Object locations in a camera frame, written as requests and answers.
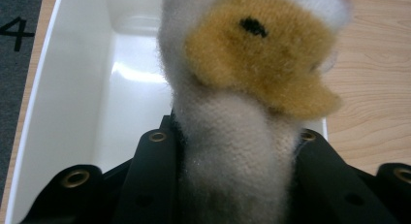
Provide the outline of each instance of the black eye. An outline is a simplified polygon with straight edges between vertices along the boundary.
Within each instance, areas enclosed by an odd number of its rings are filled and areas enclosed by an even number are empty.
[[[245,29],[245,31],[253,34],[254,36],[260,35],[265,38],[269,33],[263,24],[261,24],[258,19],[247,17],[239,21],[239,25]]]

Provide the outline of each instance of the yellow plush head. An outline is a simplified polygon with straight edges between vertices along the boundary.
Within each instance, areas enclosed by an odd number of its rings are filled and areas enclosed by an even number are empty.
[[[317,70],[334,41],[328,26],[290,0],[218,0],[184,50],[204,85],[246,92],[277,112],[312,119],[339,107]]]

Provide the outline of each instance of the metal grommet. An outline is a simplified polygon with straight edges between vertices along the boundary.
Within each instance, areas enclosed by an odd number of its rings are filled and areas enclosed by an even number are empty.
[[[301,133],[301,138],[305,141],[308,141],[308,142],[314,141],[316,139],[315,135],[313,135],[309,132],[306,132],[306,131]]]
[[[152,142],[159,143],[164,141],[167,138],[167,135],[161,132],[157,132],[154,134],[151,134],[150,137],[148,137]]]
[[[402,181],[411,184],[411,170],[404,168],[395,168],[394,175]]]
[[[69,172],[61,179],[61,185],[66,188],[75,188],[86,183],[90,178],[90,172],[84,169],[78,169]]]

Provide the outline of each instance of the stuffed animal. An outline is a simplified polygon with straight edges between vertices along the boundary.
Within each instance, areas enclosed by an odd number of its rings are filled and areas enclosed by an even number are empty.
[[[301,125],[340,106],[319,68],[348,19],[348,0],[163,0],[184,223],[284,222]]]

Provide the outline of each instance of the wooden surface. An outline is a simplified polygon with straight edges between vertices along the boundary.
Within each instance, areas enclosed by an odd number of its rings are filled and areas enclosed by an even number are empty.
[[[20,108],[20,116],[18,118],[18,124],[16,128],[15,143],[13,146],[12,157],[10,160],[9,172],[7,175],[6,186],[4,189],[3,201],[0,207],[0,223],[4,223],[6,218],[7,203],[9,202],[9,193],[12,185],[13,173],[15,170],[15,163],[18,145],[20,143],[21,130],[23,127],[28,100],[30,98],[31,88],[33,86],[33,80],[37,71],[37,65],[39,64],[40,53],[42,51],[43,42],[45,40],[48,23],[51,17],[55,0],[43,0],[42,2],[43,3],[42,8],[40,9],[39,22],[37,24],[36,37],[34,40],[29,70],[27,74],[26,86],[24,89],[23,100]]]
[[[326,76],[345,106],[328,119],[330,142],[347,163],[374,174],[380,164],[411,165],[411,0],[353,0],[338,62]],[[4,222],[19,137],[55,0],[43,0],[15,146],[0,212]]]

